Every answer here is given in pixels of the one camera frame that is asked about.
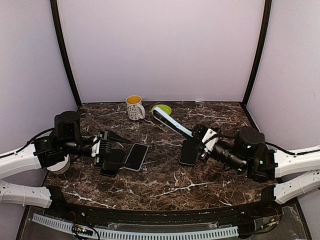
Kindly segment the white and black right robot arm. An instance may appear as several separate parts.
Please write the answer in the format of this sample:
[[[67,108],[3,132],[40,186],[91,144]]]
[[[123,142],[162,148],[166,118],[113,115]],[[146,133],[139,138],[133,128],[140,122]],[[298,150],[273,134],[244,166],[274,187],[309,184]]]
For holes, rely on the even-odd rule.
[[[283,183],[264,188],[261,201],[255,205],[255,213],[266,217],[275,208],[289,200],[320,187],[320,147],[288,151],[265,140],[257,129],[244,126],[235,136],[233,144],[224,140],[219,128],[197,125],[190,138],[203,160],[212,158],[223,164],[224,171],[246,173],[248,179],[264,183],[298,173],[299,176]]]

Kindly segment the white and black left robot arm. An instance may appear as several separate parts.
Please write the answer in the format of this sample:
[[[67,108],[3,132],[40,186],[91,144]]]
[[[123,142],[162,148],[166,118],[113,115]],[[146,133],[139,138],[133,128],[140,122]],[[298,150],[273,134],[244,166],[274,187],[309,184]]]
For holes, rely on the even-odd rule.
[[[1,204],[51,208],[58,217],[67,218],[71,208],[59,187],[31,187],[12,184],[4,179],[39,169],[63,174],[71,165],[71,155],[91,157],[94,164],[102,170],[106,165],[121,166],[121,162],[108,160],[113,142],[129,144],[130,140],[109,130],[84,137],[81,134],[80,115],[77,112],[65,111],[56,115],[53,128],[38,133],[23,147],[0,156]]]

